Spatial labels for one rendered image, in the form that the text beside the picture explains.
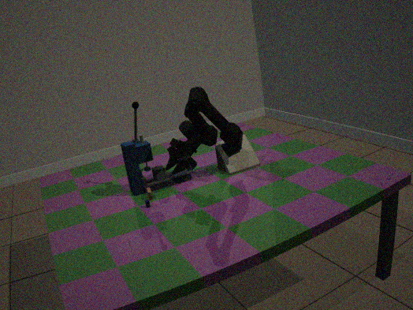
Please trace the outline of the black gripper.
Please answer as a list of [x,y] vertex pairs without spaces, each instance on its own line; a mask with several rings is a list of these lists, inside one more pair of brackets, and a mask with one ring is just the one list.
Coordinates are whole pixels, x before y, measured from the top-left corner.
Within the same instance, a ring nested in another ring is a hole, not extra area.
[[197,162],[191,157],[194,152],[197,152],[197,147],[189,140],[184,141],[184,144],[188,144],[188,148],[184,154],[182,154],[179,149],[173,147],[167,149],[169,152],[169,161],[165,170],[167,171],[177,164],[171,173],[172,175],[190,167],[194,169],[197,166]]

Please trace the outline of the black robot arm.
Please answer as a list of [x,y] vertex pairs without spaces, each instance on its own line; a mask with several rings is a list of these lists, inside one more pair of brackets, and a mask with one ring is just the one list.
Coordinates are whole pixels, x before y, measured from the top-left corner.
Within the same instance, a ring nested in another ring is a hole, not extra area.
[[[242,149],[243,132],[233,122],[228,122],[221,113],[210,103],[206,92],[195,87],[190,90],[188,102],[184,109],[184,116],[190,121],[183,121],[179,130],[197,148],[200,144],[213,146],[217,143],[218,131],[212,125],[208,125],[202,112],[220,131],[220,138],[225,142],[221,145],[228,157],[235,155]],[[188,144],[181,140],[172,139],[169,143],[173,148],[180,150],[182,154],[187,150]]]

